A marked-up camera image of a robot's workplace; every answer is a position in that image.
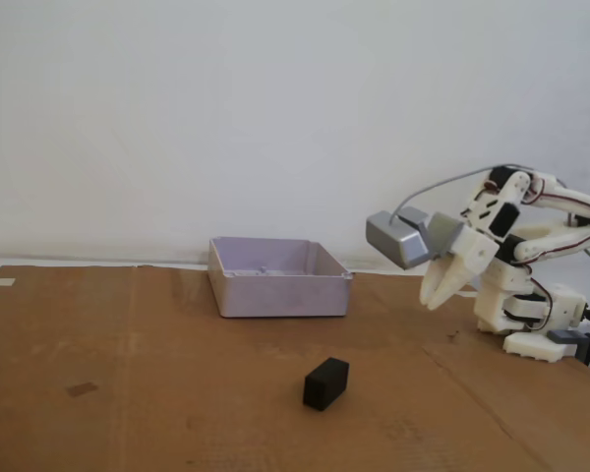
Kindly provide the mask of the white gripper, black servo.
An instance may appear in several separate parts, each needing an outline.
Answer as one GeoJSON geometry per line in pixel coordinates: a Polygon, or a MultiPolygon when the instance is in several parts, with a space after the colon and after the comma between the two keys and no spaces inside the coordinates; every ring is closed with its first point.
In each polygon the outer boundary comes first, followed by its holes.
{"type": "Polygon", "coordinates": [[[450,248],[451,256],[431,261],[420,286],[420,303],[435,310],[495,257],[501,243],[520,215],[518,203],[491,194],[481,194],[462,214],[464,226],[450,248]]]}

